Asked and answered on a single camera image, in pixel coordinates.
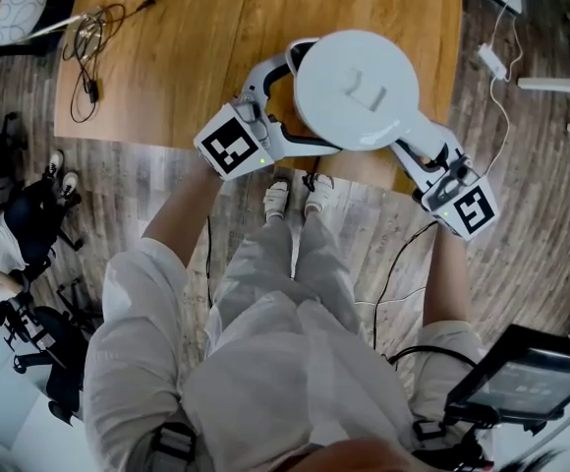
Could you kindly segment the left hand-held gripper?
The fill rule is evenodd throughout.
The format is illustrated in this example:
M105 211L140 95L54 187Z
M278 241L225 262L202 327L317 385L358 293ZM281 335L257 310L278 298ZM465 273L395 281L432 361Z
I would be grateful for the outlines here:
M197 134L196 149L222 180L234 180L283 158L340 151L323 139L290 134L283 123L271 122L265 112L270 87L287 75L296 76L316 43L316 38L295 40L284 52L255 65L242 94L222 105Z

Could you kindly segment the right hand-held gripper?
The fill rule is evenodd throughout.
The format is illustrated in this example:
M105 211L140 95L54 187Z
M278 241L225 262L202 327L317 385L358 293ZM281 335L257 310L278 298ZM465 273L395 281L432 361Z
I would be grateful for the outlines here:
M425 165L401 140L390 148L416 188L424 194L422 206L458 237L470 241L498 218L498 207L487 177L474 169L472 160L464 155L455 137L444 138L443 156L450 165L441 178L436 163Z

